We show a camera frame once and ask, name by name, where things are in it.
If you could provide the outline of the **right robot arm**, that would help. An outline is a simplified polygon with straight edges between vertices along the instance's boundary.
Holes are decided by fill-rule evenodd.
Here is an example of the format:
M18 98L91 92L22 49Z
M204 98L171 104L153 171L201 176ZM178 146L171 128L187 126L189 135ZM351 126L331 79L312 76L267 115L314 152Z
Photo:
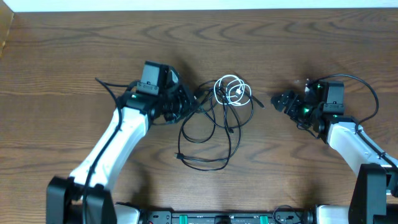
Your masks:
M343 82L308 82L304 95L292 90L275 95L271 103L299 129L321 139L345 160L356 176L348 206L317 205L303 214L303 223L397 223L397 159L382 150L359 121L346 116Z

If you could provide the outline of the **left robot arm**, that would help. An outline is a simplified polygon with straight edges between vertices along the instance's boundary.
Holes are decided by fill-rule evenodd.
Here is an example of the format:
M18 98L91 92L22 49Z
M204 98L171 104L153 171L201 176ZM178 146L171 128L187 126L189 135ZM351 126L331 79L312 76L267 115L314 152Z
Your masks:
M142 77L114 96L116 109L106 131L86 159L67 178L54 177L47 186L46 223L139 223L140 211L114 203L111 192L136 144L154 121L184 119L195 99L176 69L146 61Z

